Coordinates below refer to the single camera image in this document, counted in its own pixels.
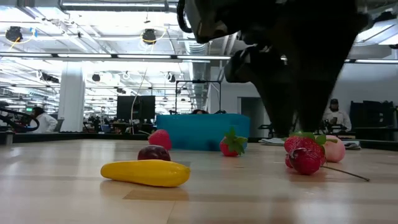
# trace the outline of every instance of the pink peach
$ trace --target pink peach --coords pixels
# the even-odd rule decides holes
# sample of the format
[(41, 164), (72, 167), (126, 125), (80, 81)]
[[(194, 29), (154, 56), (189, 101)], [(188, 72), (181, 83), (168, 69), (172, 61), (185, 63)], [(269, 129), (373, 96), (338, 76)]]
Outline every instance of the pink peach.
[(328, 162), (340, 162), (343, 160), (346, 154), (346, 148), (344, 143), (336, 136), (326, 136), (327, 139), (336, 139), (337, 143), (327, 141), (323, 147), (325, 147), (326, 159)]

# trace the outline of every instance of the toy fruit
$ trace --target toy fruit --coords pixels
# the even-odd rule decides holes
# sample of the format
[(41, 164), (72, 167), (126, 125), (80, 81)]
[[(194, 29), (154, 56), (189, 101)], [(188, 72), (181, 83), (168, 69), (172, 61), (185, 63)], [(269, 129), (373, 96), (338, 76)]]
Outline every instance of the toy fruit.
[(290, 164), (289, 154), (286, 154), (286, 157), (285, 157), (285, 164), (287, 165), (287, 167), (293, 168), (293, 166)]
[(296, 149), (299, 141), (300, 141), (300, 136), (293, 135), (293, 136), (290, 136), (289, 138), (287, 138), (284, 143), (286, 152), (289, 153), (289, 152), (291, 152), (291, 150)]
[(342, 140), (336, 136), (327, 136), (328, 139), (337, 140), (336, 143), (326, 142), (323, 147), (325, 148), (326, 160), (328, 162), (340, 162), (344, 159), (346, 148)]
[(164, 161), (170, 161), (169, 152), (163, 148), (163, 146), (146, 146), (138, 152), (138, 160), (145, 159), (162, 159)]
[(166, 130), (160, 129), (152, 133), (148, 137), (148, 142), (151, 145), (163, 146), (166, 150), (171, 150), (172, 142)]
[(290, 164), (303, 175), (311, 175), (321, 167), (321, 157), (318, 152), (311, 149), (294, 149), (289, 154)]
[(323, 145), (326, 142), (337, 142), (336, 139), (327, 139), (325, 135), (320, 135), (315, 138), (312, 133), (294, 133), (285, 140), (285, 150), (291, 152), (294, 149), (305, 148), (316, 152), (321, 158), (321, 165), (326, 162), (325, 149)]
[(105, 178), (156, 187), (182, 185), (189, 179), (190, 172), (189, 167), (159, 159), (112, 162), (101, 168)]
[(229, 133), (225, 133), (225, 137), (220, 142), (221, 152), (227, 157), (240, 156), (244, 154), (243, 144), (247, 141), (247, 138), (236, 136), (234, 128), (231, 127)]

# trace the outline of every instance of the red strawberry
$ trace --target red strawberry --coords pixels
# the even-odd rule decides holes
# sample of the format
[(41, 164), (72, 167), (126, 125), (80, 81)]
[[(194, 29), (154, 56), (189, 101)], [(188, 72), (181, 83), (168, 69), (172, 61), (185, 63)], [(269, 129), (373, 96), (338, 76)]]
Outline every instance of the red strawberry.
[(321, 166), (321, 157), (311, 149), (294, 149), (289, 154), (289, 160), (293, 168), (303, 175), (311, 175)]
[(291, 136), (289, 138), (286, 139), (284, 147), (286, 152), (291, 152), (291, 150), (296, 149), (297, 148), (297, 144), (300, 141), (300, 136)]
[(312, 150), (314, 153), (317, 153), (318, 157), (321, 159), (321, 165), (326, 162), (325, 153), (322, 146), (316, 143), (313, 139), (307, 137), (300, 138), (296, 146), (296, 149), (298, 148), (309, 149)]
[(220, 149), (224, 156), (235, 157), (244, 154), (243, 144), (248, 139), (244, 137), (237, 137), (235, 130), (231, 127), (229, 133), (225, 133), (225, 137), (220, 142)]
[(293, 166), (290, 164), (289, 154), (286, 154), (286, 157), (285, 157), (285, 164), (287, 165), (287, 167), (293, 168)]
[(163, 146), (166, 150), (171, 150), (172, 142), (166, 130), (157, 130), (148, 137), (149, 144)]

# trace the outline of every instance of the hair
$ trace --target hair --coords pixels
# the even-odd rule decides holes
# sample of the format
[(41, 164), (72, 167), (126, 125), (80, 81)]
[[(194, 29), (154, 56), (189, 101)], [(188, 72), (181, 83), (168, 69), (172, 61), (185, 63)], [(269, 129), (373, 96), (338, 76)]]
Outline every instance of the hair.
[(33, 108), (32, 110), (34, 110), (35, 111), (35, 115), (36, 116), (38, 116), (38, 115), (40, 115), (40, 114), (42, 114), (42, 113), (45, 113), (45, 111), (43, 110), (43, 108), (41, 108), (41, 107), (35, 107), (35, 108)]
[(209, 112), (205, 111), (205, 110), (201, 110), (201, 109), (196, 109), (194, 111), (192, 111), (192, 114), (198, 114), (198, 112), (201, 112), (202, 114), (208, 114)]

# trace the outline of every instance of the white column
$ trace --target white column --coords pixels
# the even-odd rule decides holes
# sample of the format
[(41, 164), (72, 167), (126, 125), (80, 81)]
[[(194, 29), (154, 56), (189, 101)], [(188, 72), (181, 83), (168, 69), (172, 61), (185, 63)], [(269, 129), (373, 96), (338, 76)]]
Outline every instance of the white column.
[(85, 74), (81, 62), (64, 62), (61, 76), (58, 118), (64, 119), (61, 131), (82, 131), (85, 99)]

